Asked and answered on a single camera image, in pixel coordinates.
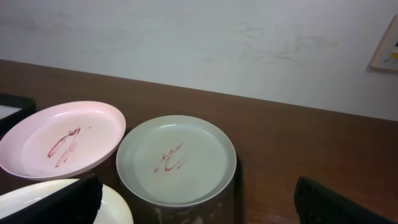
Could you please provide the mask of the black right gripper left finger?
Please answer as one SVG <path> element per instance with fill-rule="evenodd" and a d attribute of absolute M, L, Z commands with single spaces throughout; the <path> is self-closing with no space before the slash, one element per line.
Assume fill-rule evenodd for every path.
<path fill-rule="evenodd" d="M 1 219 L 1 224 L 93 224 L 101 206 L 103 184 L 90 174 Z"/>

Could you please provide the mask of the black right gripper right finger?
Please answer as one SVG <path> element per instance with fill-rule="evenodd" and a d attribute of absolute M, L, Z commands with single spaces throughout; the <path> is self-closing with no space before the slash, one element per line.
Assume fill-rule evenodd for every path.
<path fill-rule="evenodd" d="M 396 224 L 309 177 L 299 177 L 294 204 L 301 224 Z"/>

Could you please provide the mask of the cream white plate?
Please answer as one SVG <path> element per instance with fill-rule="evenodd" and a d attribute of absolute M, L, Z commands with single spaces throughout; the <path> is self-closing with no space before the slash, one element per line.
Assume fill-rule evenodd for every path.
<path fill-rule="evenodd" d="M 60 179 L 40 182 L 1 195 L 1 218 L 11 215 L 48 195 L 76 182 L 76 179 Z M 101 206 L 94 224 L 133 224 L 133 217 L 126 201 L 115 190 L 103 186 Z"/>

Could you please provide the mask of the pink plate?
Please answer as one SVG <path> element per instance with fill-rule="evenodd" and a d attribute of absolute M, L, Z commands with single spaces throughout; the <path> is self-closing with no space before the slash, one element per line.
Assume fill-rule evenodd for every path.
<path fill-rule="evenodd" d="M 82 174 L 117 148 L 126 119 L 116 107 L 74 101 L 49 107 L 22 120 L 1 139 L 1 168 L 29 180 Z"/>

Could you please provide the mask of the grey-green plate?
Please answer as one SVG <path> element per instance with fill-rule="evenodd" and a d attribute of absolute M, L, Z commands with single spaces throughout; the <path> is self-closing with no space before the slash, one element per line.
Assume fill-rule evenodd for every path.
<path fill-rule="evenodd" d="M 119 145 L 116 167 L 137 197 L 163 207 L 205 202 L 231 182 L 237 166 L 234 146 L 203 119 L 169 115 L 131 130 Z"/>

